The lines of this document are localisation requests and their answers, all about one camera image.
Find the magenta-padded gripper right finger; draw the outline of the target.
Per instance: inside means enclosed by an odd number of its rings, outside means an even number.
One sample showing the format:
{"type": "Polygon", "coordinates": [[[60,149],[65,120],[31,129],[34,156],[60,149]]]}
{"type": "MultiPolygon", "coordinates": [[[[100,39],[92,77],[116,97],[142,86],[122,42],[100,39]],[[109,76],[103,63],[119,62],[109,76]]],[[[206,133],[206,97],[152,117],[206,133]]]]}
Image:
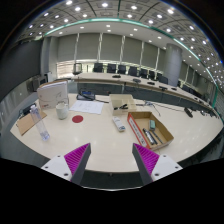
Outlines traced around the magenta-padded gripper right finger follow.
{"type": "Polygon", "coordinates": [[[132,154],[136,160],[144,185],[152,183],[182,169],[182,167],[168,155],[158,155],[157,153],[136,143],[133,144],[132,154]]]}

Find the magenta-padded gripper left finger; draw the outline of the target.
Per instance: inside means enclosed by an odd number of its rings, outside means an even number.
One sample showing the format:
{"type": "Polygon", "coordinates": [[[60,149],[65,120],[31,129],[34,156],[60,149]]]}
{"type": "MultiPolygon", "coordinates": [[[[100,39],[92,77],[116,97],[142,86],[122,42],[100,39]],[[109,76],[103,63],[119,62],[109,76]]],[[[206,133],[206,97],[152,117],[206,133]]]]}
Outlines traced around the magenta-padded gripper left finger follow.
{"type": "Polygon", "coordinates": [[[42,169],[65,180],[79,185],[91,154],[91,144],[82,145],[66,155],[57,155],[49,160],[42,169]]]}

